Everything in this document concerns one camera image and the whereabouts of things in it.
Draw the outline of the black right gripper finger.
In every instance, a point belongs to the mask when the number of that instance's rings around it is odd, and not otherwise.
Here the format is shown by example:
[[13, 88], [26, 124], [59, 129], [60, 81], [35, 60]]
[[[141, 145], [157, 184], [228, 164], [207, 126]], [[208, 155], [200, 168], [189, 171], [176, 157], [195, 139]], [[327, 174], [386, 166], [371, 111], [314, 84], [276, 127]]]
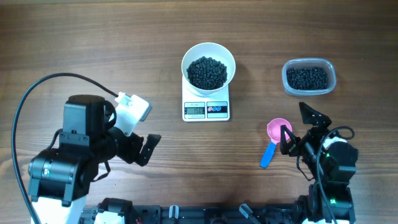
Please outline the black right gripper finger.
[[299, 103], [299, 108], [303, 124], [311, 124], [312, 126], [327, 128], [332, 123], [331, 119], [327, 115], [314, 110], [304, 102]]
[[295, 136], [286, 125], [280, 127], [280, 151], [282, 155], [299, 155], [298, 143], [300, 140], [301, 138]]

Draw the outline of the pink scoop with blue handle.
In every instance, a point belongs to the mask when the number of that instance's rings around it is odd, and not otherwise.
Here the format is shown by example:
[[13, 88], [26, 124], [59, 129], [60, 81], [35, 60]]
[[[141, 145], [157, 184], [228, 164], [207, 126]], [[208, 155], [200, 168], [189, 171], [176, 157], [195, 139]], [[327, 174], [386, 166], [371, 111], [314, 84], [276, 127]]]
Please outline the pink scoop with blue handle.
[[291, 124], [284, 118], [275, 118], [267, 124], [267, 134], [270, 137], [271, 142], [262, 156], [260, 162], [260, 166], [262, 168], [266, 168], [272, 160], [276, 145], [280, 142], [281, 139], [280, 128], [283, 125], [286, 125], [289, 131], [292, 130]]

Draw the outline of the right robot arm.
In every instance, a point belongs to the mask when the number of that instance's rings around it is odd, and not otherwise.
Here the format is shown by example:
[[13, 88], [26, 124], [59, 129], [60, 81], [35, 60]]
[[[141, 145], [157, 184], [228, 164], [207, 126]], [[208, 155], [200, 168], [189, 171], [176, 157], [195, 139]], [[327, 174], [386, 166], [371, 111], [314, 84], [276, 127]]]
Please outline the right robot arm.
[[301, 195], [292, 206], [291, 222], [339, 220], [354, 223], [354, 205], [349, 182], [356, 173], [358, 150], [348, 143], [354, 138], [349, 126], [330, 129], [331, 119], [304, 102], [299, 103], [304, 124], [312, 125], [304, 137], [297, 137], [285, 125], [279, 129], [280, 151], [296, 158], [296, 166], [307, 165], [314, 181], [308, 195]]

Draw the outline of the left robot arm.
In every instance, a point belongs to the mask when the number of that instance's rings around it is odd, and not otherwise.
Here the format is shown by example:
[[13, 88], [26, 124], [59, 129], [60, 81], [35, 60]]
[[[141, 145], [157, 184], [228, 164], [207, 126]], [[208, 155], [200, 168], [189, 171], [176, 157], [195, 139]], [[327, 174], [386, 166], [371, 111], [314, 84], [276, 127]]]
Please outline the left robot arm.
[[39, 223], [78, 223], [99, 165], [119, 157], [145, 166], [161, 136], [146, 138], [133, 130], [144, 121], [151, 105], [137, 95], [119, 93], [117, 106], [102, 96], [73, 95], [63, 111], [63, 128], [55, 134], [59, 146], [50, 146], [29, 164], [29, 195]]

